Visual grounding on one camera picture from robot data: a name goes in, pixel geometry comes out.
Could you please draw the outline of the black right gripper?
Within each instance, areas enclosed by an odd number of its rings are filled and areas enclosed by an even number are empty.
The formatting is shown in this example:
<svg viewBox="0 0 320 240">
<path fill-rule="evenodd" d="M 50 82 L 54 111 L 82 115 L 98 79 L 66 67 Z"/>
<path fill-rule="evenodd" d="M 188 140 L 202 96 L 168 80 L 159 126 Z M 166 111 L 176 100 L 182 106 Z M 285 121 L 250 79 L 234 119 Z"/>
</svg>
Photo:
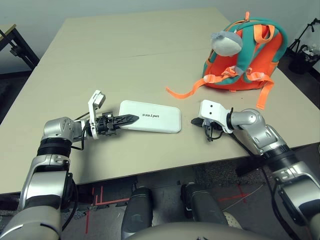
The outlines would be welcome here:
<svg viewBox="0 0 320 240">
<path fill-rule="evenodd" d="M 202 119 L 202 118 L 194 118 L 191 120 L 191 124 L 198 126 L 198 127 L 202 127 L 204 128 L 205 132 L 208 131 L 220 131 L 220 132 L 224 132 L 222 126 L 220 124 L 218 124 L 215 121 L 212 121 L 210 119 Z"/>
</svg>

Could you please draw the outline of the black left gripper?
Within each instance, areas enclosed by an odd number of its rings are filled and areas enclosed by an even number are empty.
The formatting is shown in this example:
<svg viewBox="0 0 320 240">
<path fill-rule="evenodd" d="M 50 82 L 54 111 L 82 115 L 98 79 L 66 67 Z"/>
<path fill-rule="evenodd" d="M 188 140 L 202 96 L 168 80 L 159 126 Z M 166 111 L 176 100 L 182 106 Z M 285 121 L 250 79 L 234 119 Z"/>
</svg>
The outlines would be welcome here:
<svg viewBox="0 0 320 240">
<path fill-rule="evenodd" d="M 102 116 L 97 118 L 97 133 L 106 136 L 115 135 L 116 129 L 133 124 L 138 119 L 138 116 L 132 114 L 114 116 L 112 112 L 102 113 Z"/>
</svg>

